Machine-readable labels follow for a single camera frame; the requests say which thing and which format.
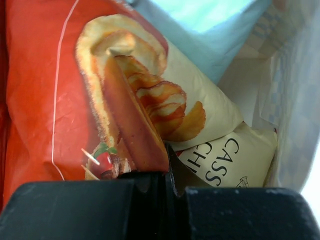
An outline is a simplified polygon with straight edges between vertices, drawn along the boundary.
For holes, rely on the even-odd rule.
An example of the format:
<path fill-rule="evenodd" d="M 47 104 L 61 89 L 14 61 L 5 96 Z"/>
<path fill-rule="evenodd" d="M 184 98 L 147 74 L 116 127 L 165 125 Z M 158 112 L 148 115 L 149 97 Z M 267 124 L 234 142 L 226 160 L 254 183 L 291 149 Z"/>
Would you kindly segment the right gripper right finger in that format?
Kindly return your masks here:
<path fill-rule="evenodd" d="M 320 228 L 306 200 L 287 188 L 188 186 L 165 176 L 168 240 L 317 240 Z"/>

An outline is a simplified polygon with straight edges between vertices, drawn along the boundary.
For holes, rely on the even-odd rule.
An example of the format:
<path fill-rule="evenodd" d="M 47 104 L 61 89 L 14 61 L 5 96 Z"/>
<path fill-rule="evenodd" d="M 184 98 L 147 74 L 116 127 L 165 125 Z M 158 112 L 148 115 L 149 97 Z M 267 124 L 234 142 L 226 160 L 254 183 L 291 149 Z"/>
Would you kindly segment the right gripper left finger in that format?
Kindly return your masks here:
<path fill-rule="evenodd" d="M 161 173 L 21 185 L 0 215 L 3 240 L 154 240 Z"/>

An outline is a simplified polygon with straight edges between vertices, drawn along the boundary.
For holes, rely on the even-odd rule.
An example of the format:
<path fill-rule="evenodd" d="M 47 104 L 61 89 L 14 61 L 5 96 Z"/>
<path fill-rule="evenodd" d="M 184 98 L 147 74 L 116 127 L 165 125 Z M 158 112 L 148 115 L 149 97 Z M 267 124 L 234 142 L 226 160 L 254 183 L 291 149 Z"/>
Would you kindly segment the light blue cassava chips bag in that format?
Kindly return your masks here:
<path fill-rule="evenodd" d="M 129 0 L 138 13 L 217 84 L 270 0 Z"/>

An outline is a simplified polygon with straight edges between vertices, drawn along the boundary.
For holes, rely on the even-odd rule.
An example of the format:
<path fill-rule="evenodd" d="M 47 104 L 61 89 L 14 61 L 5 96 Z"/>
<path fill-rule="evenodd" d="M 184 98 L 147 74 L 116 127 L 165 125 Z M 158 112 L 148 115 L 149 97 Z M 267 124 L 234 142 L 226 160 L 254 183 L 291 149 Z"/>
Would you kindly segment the blue patterned paper bag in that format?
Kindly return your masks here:
<path fill-rule="evenodd" d="M 320 171 L 320 3 L 268 8 L 219 82 L 245 122 L 276 129 L 266 184 L 307 195 Z"/>

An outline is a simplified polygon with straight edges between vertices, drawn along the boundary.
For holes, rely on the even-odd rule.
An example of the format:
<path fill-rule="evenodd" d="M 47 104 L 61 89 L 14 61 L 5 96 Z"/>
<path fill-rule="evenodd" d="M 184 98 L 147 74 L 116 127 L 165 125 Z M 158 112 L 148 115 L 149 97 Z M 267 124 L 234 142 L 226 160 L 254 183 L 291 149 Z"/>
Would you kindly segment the orange cream cassava chips bag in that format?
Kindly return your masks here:
<path fill-rule="evenodd" d="M 40 181 L 169 171 L 185 185 L 262 187 L 277 148 L 122 0 L 3 0 L 2 202 Z"/>

